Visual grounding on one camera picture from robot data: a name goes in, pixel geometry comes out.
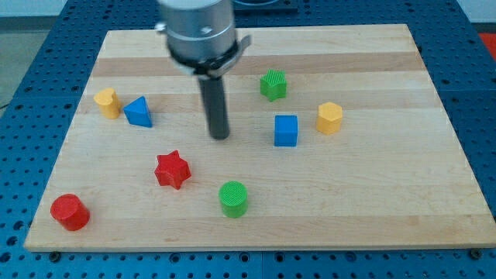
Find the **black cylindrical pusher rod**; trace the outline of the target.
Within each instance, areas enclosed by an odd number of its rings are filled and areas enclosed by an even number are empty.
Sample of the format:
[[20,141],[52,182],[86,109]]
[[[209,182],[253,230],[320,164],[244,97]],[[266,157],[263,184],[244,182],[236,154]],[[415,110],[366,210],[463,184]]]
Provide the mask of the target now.
[[214,140],[226,139],[230,130],[222,78],[199,79],[198,84],[210,137]]

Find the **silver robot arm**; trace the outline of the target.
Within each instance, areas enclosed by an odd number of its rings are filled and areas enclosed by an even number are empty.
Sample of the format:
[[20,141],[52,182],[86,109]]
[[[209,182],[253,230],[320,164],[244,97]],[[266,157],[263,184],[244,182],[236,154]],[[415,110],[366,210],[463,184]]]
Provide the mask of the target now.
[[223,75],[240,60],[252,37],[238,37],[230,0],[158,0],[157,30],[178,68],[198,79],[210,137],[230,134]]

